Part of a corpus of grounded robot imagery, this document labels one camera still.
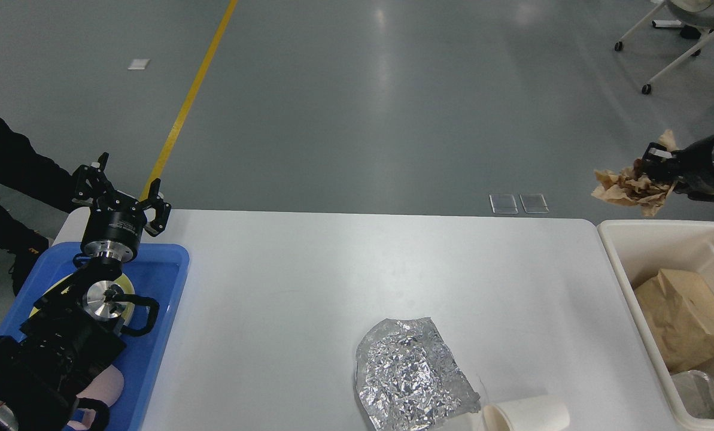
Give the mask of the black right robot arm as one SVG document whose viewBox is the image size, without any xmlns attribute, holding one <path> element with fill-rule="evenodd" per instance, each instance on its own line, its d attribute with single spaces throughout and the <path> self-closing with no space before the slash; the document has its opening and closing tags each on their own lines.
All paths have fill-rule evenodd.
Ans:
<svg viewBox="0 0 714 431">
<path fill-rule="evenodd" d="M 670 184 L 674 193 L 690 200 L 714 202 L 714 134 L 683 150 L 667 150 L 666 145 L 652 142 L 634 170 L 652 182 Z"/>
</svg>

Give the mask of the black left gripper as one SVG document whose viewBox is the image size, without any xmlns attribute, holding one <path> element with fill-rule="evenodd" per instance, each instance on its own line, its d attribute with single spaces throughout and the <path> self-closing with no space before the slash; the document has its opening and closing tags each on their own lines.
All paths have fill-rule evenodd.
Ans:
<svg viewBox="0 0 714 431">
<path fill-rule="evenodd" d="M 105 174 L 108 158 L 110 154 L 104 152 L 96 162 L 80 165 L 72 175 L 72 201 L 92 208 L 80 250 L 87 257 L 127 263 L 138 256 L 143 230 L 149 236 L 158 236 L 167 229 L 172 205 L 160 195 L 160 178 L 151 181 L 145 199 L 121 203 L 118 191 Z M 146 210 L 154 210 L 154 218 L 147 219 Z"/>
</svg>

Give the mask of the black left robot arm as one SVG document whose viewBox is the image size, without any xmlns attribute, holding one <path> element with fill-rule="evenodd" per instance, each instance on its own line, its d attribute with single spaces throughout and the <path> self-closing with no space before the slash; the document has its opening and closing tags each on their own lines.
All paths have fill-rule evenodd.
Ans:
<svg viewBox="0 0 714 431">
<path fill-rule="evenodd" d="M 159 303 L 117 284 L 138 254 L 143 232 L 165 230 L 171 205 L 151 182 L 146 199 L 115 189 L 104 170 L 108 153 L 81 165 L 73 200 L 90 208 L 80 256 L 85 262 L 34 303 L 20 325 L 23 340 L 0 336 L 0 430 L 61 430 L 77 410 L 95 413 L 90 430 L 106 429 L 110 407 L 81 391 L 126 347 L 122 335 L 144 336 Z"/>
</svg>

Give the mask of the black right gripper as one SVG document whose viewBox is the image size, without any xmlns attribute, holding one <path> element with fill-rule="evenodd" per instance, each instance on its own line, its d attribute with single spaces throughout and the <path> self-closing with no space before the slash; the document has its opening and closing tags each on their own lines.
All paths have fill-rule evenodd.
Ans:
<svg viewBox="0 0 714 431">
<path fill-rule="evenodd" d="M 650 180 L 675 181 L 674 192 L 688 199 L 714 202 L 714 135 L 677 150 L 674 134 L 667 130 L 661 134 L 661 143 L 649 143 L 639 172 Z"/>
</svg>

